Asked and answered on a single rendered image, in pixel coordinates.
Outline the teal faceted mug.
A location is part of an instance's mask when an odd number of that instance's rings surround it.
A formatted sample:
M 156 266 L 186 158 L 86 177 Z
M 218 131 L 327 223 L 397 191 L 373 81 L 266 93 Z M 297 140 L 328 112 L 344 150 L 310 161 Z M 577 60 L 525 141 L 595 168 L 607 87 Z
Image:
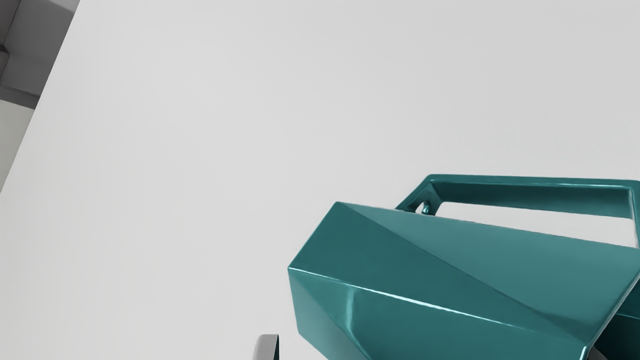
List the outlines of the teal faceted mug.
M 631 219 L 640 181 L 432 174 L 336 202 L 288 265 L 327 360 L 640 360 L 640 248 L 437 216 L 443 203 Z

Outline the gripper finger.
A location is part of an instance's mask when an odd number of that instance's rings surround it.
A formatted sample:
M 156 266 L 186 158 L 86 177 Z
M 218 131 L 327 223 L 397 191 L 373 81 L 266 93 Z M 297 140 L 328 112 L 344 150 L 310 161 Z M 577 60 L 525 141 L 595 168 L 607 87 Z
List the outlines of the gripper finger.
M 254 346 L 253 360 L 280 360 L 279 335 L 263 333 Z

